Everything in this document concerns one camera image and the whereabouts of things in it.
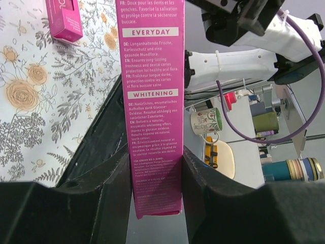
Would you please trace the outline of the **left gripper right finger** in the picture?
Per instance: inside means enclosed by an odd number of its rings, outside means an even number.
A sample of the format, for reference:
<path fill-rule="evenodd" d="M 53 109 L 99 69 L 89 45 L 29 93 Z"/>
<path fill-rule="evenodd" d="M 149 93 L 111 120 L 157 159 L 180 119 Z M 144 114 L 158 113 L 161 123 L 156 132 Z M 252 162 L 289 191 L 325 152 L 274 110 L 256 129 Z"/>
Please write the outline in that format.
<path fill-rule="evenodd" d="M 324 184 L 283 181 L 254 189 L 185 148 L 182 195 L 190 243 L 324 243 Z"/>

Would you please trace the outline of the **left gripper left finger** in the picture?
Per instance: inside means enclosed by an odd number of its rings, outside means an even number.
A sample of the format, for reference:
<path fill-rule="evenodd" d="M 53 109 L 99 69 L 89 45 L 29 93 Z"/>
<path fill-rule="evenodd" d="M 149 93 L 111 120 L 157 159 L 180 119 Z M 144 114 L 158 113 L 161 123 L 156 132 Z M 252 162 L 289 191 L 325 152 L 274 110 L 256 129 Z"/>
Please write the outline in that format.
<path fill-rule="evenodd" d="M 58 188 L 1 184 L 1 243 L 125 243 L 131 205 L 129 155 Z"/>

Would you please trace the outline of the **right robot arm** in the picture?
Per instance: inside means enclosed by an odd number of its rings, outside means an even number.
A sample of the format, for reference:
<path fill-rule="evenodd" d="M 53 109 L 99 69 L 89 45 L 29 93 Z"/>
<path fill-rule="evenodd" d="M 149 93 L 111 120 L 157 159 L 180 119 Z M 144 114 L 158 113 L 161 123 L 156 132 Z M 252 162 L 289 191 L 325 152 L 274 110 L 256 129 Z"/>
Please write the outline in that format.
<path fill-rule="evenodd" d="M 302 36 L 324 58 L 321 17 L 293 17 L 281 10 L 283 1 L 192 1 L 201 9 L 206 39 L 225 47 L 248 46 L 239 52 L 185 53 L 185 99 L 195 101 L 242 81 L 291 84 L 317 69 Z"/>

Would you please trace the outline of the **pink toothpaste box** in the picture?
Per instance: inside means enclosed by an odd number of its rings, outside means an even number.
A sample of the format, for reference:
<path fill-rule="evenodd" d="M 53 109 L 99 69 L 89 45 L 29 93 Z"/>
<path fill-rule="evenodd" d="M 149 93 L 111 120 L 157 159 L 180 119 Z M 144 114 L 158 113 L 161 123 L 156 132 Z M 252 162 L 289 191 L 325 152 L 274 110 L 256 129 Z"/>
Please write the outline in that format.
<path fill-rule="evenodd" d="M 54 39 L 75 43 L 83 37 L 77 0 L 46 0 L 49 29 Z"/>
<path fill-rule="evenodd" d="M 116 2 L 135 212 L 182 212 L 185 2 Z"/>

